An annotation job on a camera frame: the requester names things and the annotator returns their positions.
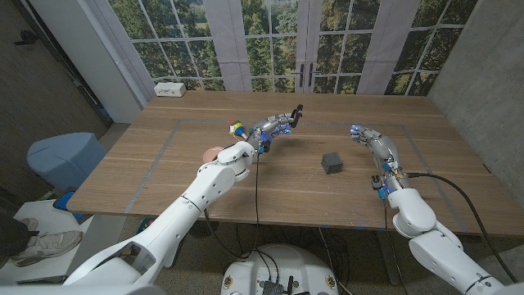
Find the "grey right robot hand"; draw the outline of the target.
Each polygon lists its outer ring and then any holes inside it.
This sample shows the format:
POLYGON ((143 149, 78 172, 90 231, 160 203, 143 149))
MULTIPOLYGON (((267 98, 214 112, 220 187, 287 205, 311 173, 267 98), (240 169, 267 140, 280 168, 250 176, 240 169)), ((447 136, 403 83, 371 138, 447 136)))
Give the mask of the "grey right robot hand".
POLYGON ((400 156, 396 145, 390 138, 362 125, 352 125, 350 136, 355 142, 364 145, 372 152, 377 167, 382 168, 386 175, 392 175, 399 183, 401 182, 404 174, 400 156))

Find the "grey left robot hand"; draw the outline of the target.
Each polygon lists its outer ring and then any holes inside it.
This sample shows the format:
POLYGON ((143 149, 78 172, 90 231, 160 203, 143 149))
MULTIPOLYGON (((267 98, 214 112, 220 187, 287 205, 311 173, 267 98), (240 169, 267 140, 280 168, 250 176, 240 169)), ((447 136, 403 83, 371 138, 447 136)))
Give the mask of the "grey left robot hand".
POLYGON ((250 129, 246 141, 259 154, 267 152, 271 142, 280 134, 289 134, 302 117, 303 105, 299 104, 291 113, 270 116, 261 120, 250 129))

